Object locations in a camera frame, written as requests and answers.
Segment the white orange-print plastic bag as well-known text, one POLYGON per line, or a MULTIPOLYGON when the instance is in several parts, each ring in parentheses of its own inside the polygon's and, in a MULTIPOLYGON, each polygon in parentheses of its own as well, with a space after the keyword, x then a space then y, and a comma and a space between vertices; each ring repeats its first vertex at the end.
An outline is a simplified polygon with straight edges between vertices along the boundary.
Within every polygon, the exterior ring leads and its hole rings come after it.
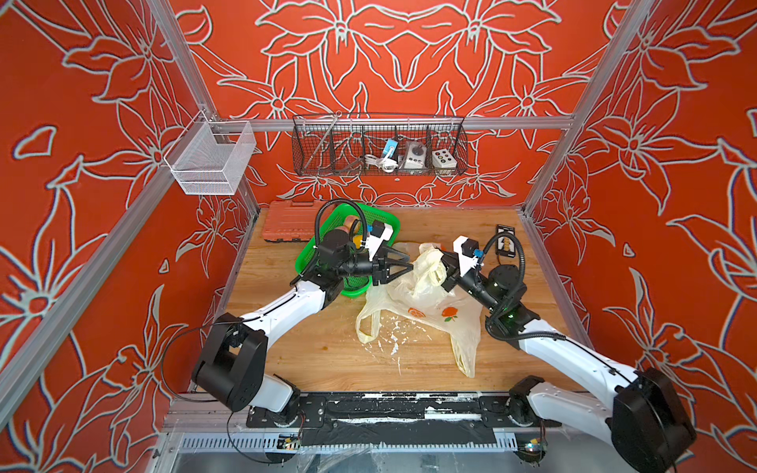
POLYGON ((359 341, 368 344, 378 338, 383 313, 405 317, 449 334, 457 368, 474 378, 482 332, 481 305, 459 288, 443 289, 443 252, 439 244, 399 242, 394 248, 409 255, 413 270, 392 283, 366 291, 366 303, 355 322, 359 341))

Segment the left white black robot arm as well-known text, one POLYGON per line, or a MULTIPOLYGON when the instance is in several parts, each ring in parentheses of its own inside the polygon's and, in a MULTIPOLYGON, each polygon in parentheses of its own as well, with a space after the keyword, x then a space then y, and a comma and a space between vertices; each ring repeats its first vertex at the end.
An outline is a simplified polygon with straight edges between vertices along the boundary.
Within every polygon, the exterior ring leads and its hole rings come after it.
POLYGON ((346 198, 325 202, 289 291, 257 311, 241 317, 225 313, 211 323, 192 381, 233 412, 250 407, 293 416, 299 391, 266 374, 269 348, 352 291, 354 283, 384 285, 411 272, 408 255, 392 246, 400 229, 398 218, 386 211, 346 198))

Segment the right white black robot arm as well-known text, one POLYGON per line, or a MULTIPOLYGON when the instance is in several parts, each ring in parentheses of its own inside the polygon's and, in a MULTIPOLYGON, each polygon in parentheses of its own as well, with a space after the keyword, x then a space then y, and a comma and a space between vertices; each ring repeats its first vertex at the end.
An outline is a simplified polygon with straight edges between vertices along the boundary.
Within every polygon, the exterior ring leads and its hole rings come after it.
POLYGON ((522 244, 500 232, 486 246, 459 236, 443 254, 449 291, 459 288, 487 311, 486 332, 546 362, 585 391, 557 388, 539 376, 513 386, 505 412, 520 427, 554 421, 607 445, 638 472, 666 472, 697 439, 672 380, 607 358, 561 333, 522 303, 522 244))

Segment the pink yellow peach top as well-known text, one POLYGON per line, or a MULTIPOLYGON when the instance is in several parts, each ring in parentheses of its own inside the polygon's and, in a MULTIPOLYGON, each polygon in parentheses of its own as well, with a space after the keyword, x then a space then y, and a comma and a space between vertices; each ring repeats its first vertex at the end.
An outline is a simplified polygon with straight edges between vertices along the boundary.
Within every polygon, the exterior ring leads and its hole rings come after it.
POLYGON ((360 235, 362 233, 362 220, 356 215, 348 215, 345 218, 344 227, 353 236, 360 235))

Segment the green plastic basket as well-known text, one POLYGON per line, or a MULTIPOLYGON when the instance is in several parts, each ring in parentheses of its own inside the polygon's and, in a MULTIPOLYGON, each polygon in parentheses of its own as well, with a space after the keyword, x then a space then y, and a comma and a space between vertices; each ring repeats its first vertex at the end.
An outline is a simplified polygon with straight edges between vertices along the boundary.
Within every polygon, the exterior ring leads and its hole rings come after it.
POLYGON ((400 231, 396 216, 350 199, 327 201, 315 217, 315 235, 298 256, 293 280, 323 288, 327 299, 336 291, 350 298, 370 285, 388 284, 409 273, 409 256, 392 247, 400 231))

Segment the white button remote box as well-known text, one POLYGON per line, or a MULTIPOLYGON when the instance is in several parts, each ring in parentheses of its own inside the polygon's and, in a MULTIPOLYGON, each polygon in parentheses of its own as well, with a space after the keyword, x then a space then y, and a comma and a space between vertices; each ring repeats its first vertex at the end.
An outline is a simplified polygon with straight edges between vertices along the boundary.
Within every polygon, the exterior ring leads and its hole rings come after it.
POLYGON ((457 172, 457 159, 448 149, 434 150, 432 165, 439 175, 454 175, 457 172))

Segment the grey white timer device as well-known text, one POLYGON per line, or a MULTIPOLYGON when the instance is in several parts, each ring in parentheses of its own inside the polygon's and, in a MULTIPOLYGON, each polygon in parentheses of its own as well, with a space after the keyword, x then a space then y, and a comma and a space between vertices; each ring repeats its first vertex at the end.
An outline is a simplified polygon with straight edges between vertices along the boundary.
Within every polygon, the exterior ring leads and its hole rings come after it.
POLYGON ((408 143, 402 169, 406 171, 422 171, 426 169, 427 147, 418 141, 408 143))

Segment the blue white small box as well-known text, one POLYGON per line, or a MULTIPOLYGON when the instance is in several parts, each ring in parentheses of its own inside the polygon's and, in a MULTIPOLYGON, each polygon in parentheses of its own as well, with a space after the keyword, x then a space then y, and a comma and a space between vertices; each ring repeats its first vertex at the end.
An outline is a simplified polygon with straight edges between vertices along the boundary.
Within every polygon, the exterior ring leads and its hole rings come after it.
POLYGON ((398 143, 395 140, 393 139, 386 140, 386 145, 384 145, 384 149, 382 149, 382 158, 391 160, 394 157, 397 146, 398 146, 398 143))

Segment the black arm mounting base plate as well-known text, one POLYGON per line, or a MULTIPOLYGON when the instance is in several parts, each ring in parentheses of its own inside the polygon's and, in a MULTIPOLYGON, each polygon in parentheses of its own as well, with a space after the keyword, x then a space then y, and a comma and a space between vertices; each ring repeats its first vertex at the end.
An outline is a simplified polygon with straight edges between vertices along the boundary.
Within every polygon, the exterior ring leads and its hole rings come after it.
POLYGON ((318 449, 449 449, 516 451, 529 434, 559 429, 538 420, 513 422, 506 393, 309 392, 290 421, 260 407, 246 412, 250 429, 291 428, 302 447, 318 449))

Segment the clear plastic wall bin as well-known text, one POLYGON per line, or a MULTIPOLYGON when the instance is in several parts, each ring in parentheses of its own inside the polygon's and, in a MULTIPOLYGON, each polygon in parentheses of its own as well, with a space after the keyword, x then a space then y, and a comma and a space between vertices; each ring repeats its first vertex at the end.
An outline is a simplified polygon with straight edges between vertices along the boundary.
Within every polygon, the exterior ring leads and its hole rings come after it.
POLYGON ((256 137, 246 124, 231 135, 215 133, 208 122, 196 122, 164 157, 164 162, 187 195, 231 196, 242 182, 256 137))

